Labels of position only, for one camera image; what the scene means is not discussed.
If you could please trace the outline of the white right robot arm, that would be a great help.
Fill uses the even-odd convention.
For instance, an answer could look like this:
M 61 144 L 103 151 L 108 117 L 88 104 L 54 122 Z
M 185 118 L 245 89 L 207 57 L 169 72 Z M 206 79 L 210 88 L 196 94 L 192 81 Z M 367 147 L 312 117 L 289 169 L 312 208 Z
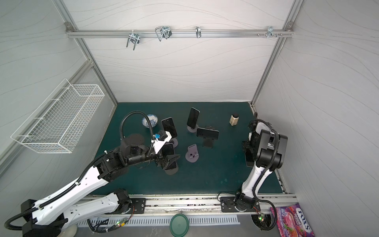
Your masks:
M 262 119 L 249 123 L 249 139 L 242 143 L 246 165 L 252 168 L 235 197 L 239 211 L 257 208 L 257 195 L 266 178 L 283 166 L 288 137 Z

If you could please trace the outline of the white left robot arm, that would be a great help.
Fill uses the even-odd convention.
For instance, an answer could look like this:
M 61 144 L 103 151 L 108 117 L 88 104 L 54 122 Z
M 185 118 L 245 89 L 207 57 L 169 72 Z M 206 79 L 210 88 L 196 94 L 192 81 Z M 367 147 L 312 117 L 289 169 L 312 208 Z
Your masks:
M 78 203 L 87 194 L 115 181 L 129 167 L 155 162 L 166 173 L 176 173 L 177 160 L 169 132 L 155 134 L 150 146 L 141 134 L 122 138 L 120 146 L 94 160 L 83 173 L 64 188 L 44 199 L 29 199 L 21 205 L 26 220 L 21 228 L 25 237 L 57 237 L 68 227 L 101 214 L 133 212 L 134 204 L 124 189 L 102 198 Z

